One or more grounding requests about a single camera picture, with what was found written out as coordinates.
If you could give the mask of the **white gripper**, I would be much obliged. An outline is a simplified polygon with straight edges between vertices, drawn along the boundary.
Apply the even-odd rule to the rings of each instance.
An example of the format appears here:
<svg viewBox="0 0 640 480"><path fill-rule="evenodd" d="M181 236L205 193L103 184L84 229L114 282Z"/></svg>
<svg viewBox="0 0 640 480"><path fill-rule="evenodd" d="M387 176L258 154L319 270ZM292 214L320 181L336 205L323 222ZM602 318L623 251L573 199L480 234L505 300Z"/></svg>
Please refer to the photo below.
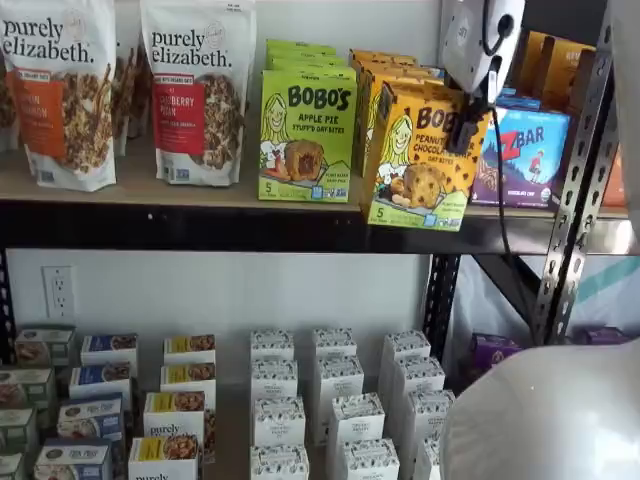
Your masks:
<svg viewBox="0 0 640 480"><path fill-rule="evenodd" d="M452 104L446 121L446 150L465 153L493 104L474 93L484 80L499 94L516 51L524 0L457 1L447 28L442 61L449 77L465 92Z"/></svg>

